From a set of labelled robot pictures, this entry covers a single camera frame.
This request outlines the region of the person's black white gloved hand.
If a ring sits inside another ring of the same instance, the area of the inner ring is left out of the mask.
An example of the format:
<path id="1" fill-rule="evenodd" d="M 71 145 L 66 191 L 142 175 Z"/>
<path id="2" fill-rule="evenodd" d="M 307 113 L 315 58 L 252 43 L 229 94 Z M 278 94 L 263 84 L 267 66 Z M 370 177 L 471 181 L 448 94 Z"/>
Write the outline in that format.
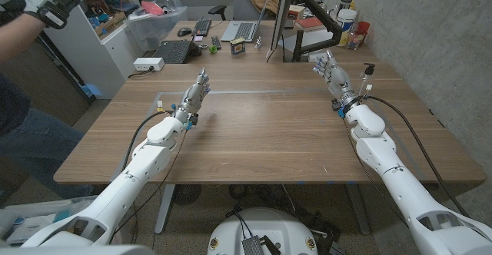
<path id="1" fill-rule="evenodd" d="M 80 0 L 25 0 L 23 12 L 44 22 L 47 27 L 63 29 L 70 11 Z"/>

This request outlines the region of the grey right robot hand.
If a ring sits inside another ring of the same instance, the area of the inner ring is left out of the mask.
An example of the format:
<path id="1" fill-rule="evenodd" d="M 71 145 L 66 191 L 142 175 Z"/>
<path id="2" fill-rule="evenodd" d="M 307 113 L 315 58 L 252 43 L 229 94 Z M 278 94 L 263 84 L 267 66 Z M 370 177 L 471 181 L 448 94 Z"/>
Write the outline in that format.
<path id="1" fill-rule="evenodd" d="M 348 73 L 336 62 L 330 49 L 317 56 L 313 71 L 324 79 L 329 92 L 345 111 L 352 109 L 360 100 L 351 86 Z"/>

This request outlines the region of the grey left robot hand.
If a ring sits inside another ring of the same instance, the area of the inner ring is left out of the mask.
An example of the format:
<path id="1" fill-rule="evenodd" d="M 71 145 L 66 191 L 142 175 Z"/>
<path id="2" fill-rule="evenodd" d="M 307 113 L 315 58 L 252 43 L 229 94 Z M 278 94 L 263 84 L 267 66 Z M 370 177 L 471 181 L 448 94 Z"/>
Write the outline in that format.
<path id="1" fill-rule="evenodd" d="M 185 123 L 191 114 L 196 114 L 201 108 L 201 103 L 210 91 L 208 74 L 202 68 L 196 82 L 181 96 L 181 101 L 175 109 L 175 117 Z"/>

